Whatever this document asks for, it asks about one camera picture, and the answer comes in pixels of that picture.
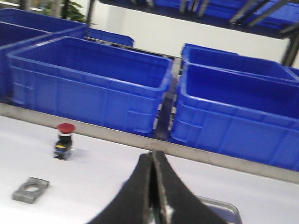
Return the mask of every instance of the white work surface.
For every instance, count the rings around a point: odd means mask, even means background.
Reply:
[[[147,152],[78,134],[73,140],[68,161],[53,159],[56,129],[0,116],[0,223],[86,223],[114,198]],[[233,204],[243,224],[299,223],[297,184],[167,158],[194,194]],[[30,176],[50,181],[49,188],[35,204],[12,200]]]

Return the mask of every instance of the metal tray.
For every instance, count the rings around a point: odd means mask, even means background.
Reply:
[[[239,210],[232,204],[206,197],[197,196],[197,198],[228,224],[242,224]],[[150,220],[150,224],[156,224],[153,215],[151,216]]]

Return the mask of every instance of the stainless steel edge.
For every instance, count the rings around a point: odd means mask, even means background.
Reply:
[[[222,202],[222,201],[218,201],[218,200],[214,200],[214,199],[210,199],[210,198],[206,198],[206,197],[201,197],[201,196],[196,196],[203,204],[205,204],[207,207],[209,207],[210,209],[213,210],[213,208],[217,207],[218,209],[220,209],[220,211],[225,215],[227,215],[227,213],[229,212],[229,216],[230,216],[230,222],[231,224],[242,224],[242,220],[241,220],[241,216],[239,213],[239,210],[232,205],[231,203],[227,203],[227,202]]]
[[[299,183],[299,172],[216,154],[191,147],[185,147],[166,141],[121,132],[110,128],[32,111],[4,103],[0,103],[0,115],[53,128],[55,128],[59,123],[69,122],[76,126],[75,133],[78,134],[147,150],[161,150],[168,155],[173,155],[184,159],[203,162],[219,167],[242,171],[245,173],[265,176],[277,180]]]

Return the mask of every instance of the metal rail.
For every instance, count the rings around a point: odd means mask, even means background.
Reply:
[[[0,103],[0,115],[52,128],[55,128],[59,123],[73,123],[76,126],[75,133],[78,134],[146,150],[161,150],[166,154],[184,159],[203,162],[218,167],[224,167],[282,181],[299,183],[299,172],[216,154],[191,147],[185,147],[166,141],[146,138],[135,134],[121,132],[110,128],[32,111],[12,105]]]

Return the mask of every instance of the metal bracket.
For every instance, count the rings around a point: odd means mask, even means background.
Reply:
[[[33,204],[33,202],[45,191],[49,184],[49,181],[30,177],[19,187],[18,190],[13,193],[12,199]],[[30,191],[30,188],[37,188],[37,190]]]

